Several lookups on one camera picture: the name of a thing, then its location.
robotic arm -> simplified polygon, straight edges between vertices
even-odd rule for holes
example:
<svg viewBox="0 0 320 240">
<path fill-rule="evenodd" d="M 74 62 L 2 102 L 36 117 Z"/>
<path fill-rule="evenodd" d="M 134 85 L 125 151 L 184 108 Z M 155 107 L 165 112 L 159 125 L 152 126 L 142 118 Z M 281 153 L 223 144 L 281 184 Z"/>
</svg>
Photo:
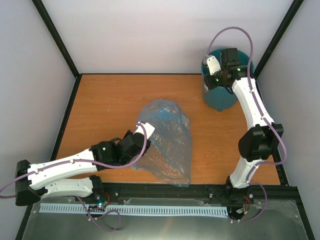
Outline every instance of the robotic arm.
<svg viewBox="0 0 320 240">
<path fill-rule="evenodd" d="M 259 94 L 252 94 L 258 93 L 256 81 L 250 72 L 248 82 L 247 66 L 240 64 L 237 48 L 221 51 L 221 65 L 214 56 L 209 56 L 202 64 L 209 69 L 209 73 L 204 76 L 205 88 L 212 90 L 218 86 L 225 87 L 237 96 L 244 112 L 248 130 L 238 142 L 241 157 L 234 172 L 228 177 L 227 184 L 234 189 L 246 188 L 260 165 L 258 163 L 268 159 L 279 144 L 265 119 L 280 137 L 283 127 L 274 123 Z"/>
<path fill-rule="evenodd" d="M 110 141 L 102 141 L 82 152 L 55 161 L 40 164 L 30 164 L 27 160 L 17 163 L 16 178 L 35 172 L 18 180 L 15 184 L 15 204 L 27 206 L 38 202 L 40 199 L 58 196 L 79 196 L 94 198 L 99 202 L 105 202 L 104 189 L 100 177 L 92 175 L 83 179 L 65 179 L 78 174 L 94 173 L 107 169 L 92 162 L 76 160 L 96 161 L 115 166 L 127 165 L 143 149 L 145 137 L 147 139 L 144 153 L 150 147 L 148 140 L 155 128 L 149 123 L 140 123 L 135 132 L 127 131 L 123 139 L 115 138 Z"/>
</svg>

label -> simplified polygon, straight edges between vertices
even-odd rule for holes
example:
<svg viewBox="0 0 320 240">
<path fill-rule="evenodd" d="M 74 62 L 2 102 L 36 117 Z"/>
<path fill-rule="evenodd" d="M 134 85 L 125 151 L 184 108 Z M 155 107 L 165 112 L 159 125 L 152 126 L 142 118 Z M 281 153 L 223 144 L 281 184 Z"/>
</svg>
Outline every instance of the label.
<svg viewBox="0 0 320 240">
<path fill-rule="evenodd" d="M 203 84 L 203 87 L 204 87 L 204 92 L 205 92 L 205 94 L 208 94 L 208 91 L 209 91 L 208 86 L 204 83 L 204 84 Z"/>
</svg>

clear plastic sheet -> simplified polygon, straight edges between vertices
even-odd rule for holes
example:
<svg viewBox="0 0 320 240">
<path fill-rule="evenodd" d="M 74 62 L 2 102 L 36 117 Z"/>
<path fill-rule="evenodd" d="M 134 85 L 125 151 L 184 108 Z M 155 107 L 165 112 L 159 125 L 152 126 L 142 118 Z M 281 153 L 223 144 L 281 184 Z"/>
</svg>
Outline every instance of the clear plastic sheet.
<svg viewBox="0 0 320 240">
<path fill-rule="evenodd" d="M 190 122 L 173 101 L 149 103 L 138 121 L 155 127 L 147 153 L 131 168 L 145 169 L 169 184 L 187 187 L 191 182 L 192 137 Z"/>
</svg>

wooden table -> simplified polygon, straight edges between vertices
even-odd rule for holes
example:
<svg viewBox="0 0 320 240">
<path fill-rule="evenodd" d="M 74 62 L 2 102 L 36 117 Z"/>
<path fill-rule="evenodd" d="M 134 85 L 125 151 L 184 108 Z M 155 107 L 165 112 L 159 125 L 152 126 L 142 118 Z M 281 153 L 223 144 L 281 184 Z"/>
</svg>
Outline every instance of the wooden table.
<svg viewBox="0 0 320 240">
<path fill-rule="evenodd" d="M 224 184 L 240 154 L 238 141 L 247 131 L 239 102 L 218 112 L 202 98 L 201 75 L 86 74 L 74 100 L 57 159 L 120 137 L 134 129 L 140 111 L 150 102 L 167 99 L 180 105 L 190 119 L 193 184 Z M 163 183 L 146 170 L 99 171 L 104 182 Z M 253 182 L 280 184 L 276 168 L 261 166 Z"/>
</svg>

black corner post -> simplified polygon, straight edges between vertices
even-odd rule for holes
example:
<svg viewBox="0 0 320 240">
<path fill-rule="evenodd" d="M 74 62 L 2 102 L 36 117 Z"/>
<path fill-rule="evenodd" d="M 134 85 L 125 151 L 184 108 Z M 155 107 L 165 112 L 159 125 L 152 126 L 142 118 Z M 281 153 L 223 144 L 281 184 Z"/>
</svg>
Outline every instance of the black corner post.
<svg viewBox="0 0 320 240">
<path fill-rule="evenodd" d="M 282 22 L 280 23 L 278 29 L 276 30 L 273 38 L 271 39 L 268 47 L 266 48 L 261 60 L 259 61 L 258 65 L 254 71 L 254 78 L 257 79 L 264 69 L 265 65 L 267 64 L 271 54 L 276 49 L 280 39 L 284 35 L 285 31 L 287 30 L 288 26 L 290 25 L 292 19 L 294 19 L 297 11 L 299 10 L 301 4 L 304 0 L 293 0 L 291 6 L 289 7 L 288 11 L 286 12 Z"/>
<path fill-rule="evenodd" d="M 32 0 L 35 8 L 39 12 L 44 24 L 48 28 L 53 40 L 55 41 L 55 44 L 59 48 L 64 60 L 66 61 L 66 64 L 68 64 L 72 74 L 75 78 L 79 78 L 79 72 L 76 68 L 76 65 L 74 64 L 74 61 L 72 60 L 64 42 L 62 41 L 54 23 L 51 20 L 51 17 L 49 16 L 49 13 L 46 10 L 46 7 L 44 3 L 41 0 Z"/>
</svg>

